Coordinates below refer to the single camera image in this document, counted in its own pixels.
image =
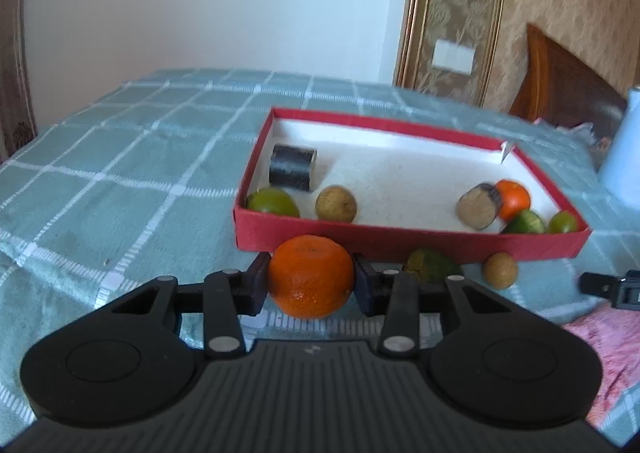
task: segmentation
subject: light blue bottle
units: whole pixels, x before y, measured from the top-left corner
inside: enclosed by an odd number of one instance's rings
[[[640,87],[629,90],[618,133],[600,168],[600,182],[623,204],[640,211]]]

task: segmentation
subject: orange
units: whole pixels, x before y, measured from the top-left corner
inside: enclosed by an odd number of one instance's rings
[[[531,207],[531,197],[522,184],[513,180],[500,180],[495,187],[502,198],[498,216],[505,222],[511,222],[516,214]]]
[[[340,308],[353,290],[351,256],[333,240],[310,235],[279,246],[269,263],[269,292],[285,314],[323,318]]]

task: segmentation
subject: bedsheet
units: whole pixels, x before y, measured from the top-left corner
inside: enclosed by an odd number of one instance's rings
[[[594,232],[575,259],[520,264],[507,298],[557,323],[591,311],[584,271],[640,268],[640,215],[607,194],[578,144],[555,131],[460,102],[380,84],[249,70],[160,70],[124,83],[50,126],[0,166],[0,445],[34,420],[18,367],[30,345],[145,281],[181,283],[244,269],[231,208],[258,130],[274,106],[398,118],[515,141],[580,210]],[[479,265],[467,277],[482,281]],[[196,316],[181,337],[202,346]],[[374,339],[354,299],[322,321],[283,315],[267,299],[241,317],[255,338]],[[421,316],[421,346],[441,338]],[[601,432],[623,443],[638,430],[640,387],[623,393]]]

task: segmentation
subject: light switch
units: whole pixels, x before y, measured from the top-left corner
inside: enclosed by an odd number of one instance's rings
[[[433,48],[431,65],[434,68],[442,68],[457,74],[470,76],[474,66],[475,54],[475,49],[458,45],[446,39],[438,39]]]

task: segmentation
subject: pink towel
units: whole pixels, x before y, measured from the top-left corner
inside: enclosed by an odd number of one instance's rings
[[[605,304],[564,329],[587,341],[602,363],[602,383],[587,416],[597,426],[622,392],[640,382],[640,312]]]

